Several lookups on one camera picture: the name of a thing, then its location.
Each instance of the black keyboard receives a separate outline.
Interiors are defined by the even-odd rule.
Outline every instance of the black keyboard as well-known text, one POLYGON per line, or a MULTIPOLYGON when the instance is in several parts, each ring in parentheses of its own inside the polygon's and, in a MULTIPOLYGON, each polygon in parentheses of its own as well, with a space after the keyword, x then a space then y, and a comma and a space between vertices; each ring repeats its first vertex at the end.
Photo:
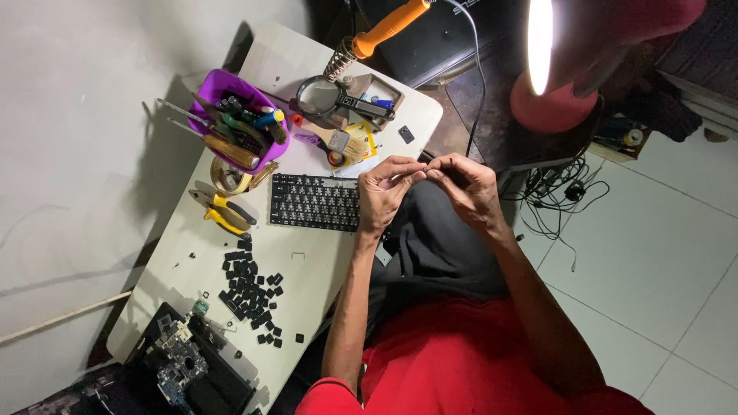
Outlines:
POLYGON ((359 183, 356 179, 273 174, 269 223, 356 232, 359 183))

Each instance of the hand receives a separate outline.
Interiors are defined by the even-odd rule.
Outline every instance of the hand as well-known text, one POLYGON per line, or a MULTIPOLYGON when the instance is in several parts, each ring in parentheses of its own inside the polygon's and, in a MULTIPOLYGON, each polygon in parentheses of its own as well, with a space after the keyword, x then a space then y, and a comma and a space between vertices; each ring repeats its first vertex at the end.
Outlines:
POLYGON ((372 170, 360 174, 359 231, 380 236, 394 219, 407 191, 425 179, 424 168, 425 163, 409 157, 390 156, 372 170))
POLYGON ((449 195, 451 205, 467 225, 493 236, 508 229, 492 169, 453 153, 434 159, 426 172, 449 195))

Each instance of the wall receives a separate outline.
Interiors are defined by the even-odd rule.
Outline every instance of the wall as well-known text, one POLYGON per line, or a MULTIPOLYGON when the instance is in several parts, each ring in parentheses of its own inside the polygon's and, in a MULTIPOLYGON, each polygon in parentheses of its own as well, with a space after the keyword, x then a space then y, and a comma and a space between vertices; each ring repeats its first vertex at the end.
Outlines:
MULTIPOLYGON (((155 99, 187 105, 242 21, 311 28, 301 0, 3 1, 0 16, 3 336, 135 282, 202 152, 155 99)), ((0 346, 0 414, 77 380, 109 312, 0 346)))

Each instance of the red shirt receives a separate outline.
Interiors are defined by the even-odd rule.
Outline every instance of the red shirt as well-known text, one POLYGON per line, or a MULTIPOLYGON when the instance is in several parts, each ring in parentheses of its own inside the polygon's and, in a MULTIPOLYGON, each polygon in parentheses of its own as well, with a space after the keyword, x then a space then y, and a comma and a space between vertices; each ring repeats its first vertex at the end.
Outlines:
POLYGON ((316 382, 297 414, 653 415, 637 399, 605 387, 560 396, 531 370, 511 301, 467 301, 407 310, 364 352, 365 409, 340 379, 316 382))

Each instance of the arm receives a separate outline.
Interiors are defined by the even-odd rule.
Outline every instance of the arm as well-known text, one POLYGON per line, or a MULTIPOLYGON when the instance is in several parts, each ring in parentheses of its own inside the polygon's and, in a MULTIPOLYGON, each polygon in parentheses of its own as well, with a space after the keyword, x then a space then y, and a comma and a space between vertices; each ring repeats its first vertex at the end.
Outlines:
POLYGON ((354 251, 328 332, 322 377, 343 379, 356 394, 364 351, 369 299, 369 275, 379 237, 392 222, 402 197, 425 178, 425 163, 409 157, 389 157, 359 176, 361 213, 354 251))
POLYGON ((505 223, 492 169, 450 154, 433 160, 427 175, 446 191, 457 214, 482 235, 497 256, 538 375, 561 394, 605 386, 592 351, 505 223))

